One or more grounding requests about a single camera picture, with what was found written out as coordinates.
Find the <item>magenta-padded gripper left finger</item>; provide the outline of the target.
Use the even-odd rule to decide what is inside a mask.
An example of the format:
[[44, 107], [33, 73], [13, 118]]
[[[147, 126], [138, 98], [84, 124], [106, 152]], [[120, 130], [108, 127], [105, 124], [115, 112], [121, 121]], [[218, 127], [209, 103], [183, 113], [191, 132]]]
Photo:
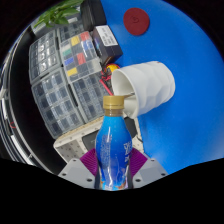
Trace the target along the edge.
[[97, 189], [99, 171], [95, 149], [91, 149], [80, 159], [71, 159], [59, 173], [59, 177], [84, 188]]

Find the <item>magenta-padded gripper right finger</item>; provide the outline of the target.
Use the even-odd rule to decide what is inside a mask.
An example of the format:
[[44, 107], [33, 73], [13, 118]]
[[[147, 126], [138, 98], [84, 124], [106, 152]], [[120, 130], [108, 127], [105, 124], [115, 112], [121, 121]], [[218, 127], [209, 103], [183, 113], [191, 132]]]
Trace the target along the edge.
[[167, 171], [154, 158], [133, 149], [129, 161], [129, 187], [140, 188], [167, 176]]

